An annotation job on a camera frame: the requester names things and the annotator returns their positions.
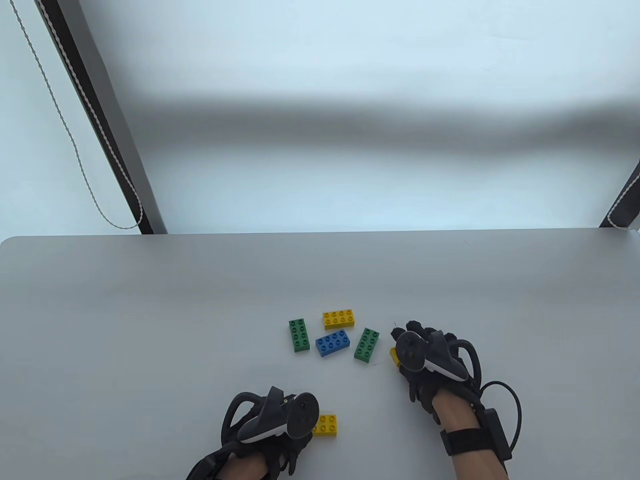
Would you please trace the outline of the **person's left hand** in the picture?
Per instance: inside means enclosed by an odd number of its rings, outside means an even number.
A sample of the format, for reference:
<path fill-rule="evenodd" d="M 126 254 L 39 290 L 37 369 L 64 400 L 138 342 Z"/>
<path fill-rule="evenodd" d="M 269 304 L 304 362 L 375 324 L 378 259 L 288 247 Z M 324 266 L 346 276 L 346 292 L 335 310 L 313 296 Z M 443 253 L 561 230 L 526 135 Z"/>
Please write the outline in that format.
<path fill-rule="evenodd" d="M 293 475 L 298 457 L 313 439 L 313 433 L 292 439 L 286 434 L 253 443 L 233 442 L 235 449 L 215 474 L 218 480 L 276 480 L 282 471 Z"/>

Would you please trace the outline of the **person's right hand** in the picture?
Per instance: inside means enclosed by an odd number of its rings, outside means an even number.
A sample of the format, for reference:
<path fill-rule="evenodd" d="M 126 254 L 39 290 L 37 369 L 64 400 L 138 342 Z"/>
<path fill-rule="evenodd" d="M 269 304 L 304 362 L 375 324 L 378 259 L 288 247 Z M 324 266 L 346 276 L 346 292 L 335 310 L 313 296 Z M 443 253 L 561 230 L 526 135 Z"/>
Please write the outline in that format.
<path fill-rule="evenodd" d="M 436 422 L 441 419 L 435 412 L 434 398 L 441 390 L 482 409 L 482 366 L 471 342 L 424 327 L 417 320 L 394 327 L 391 337 L 398 370 L 409 384 L 410 401 L 419 401 Z"/>

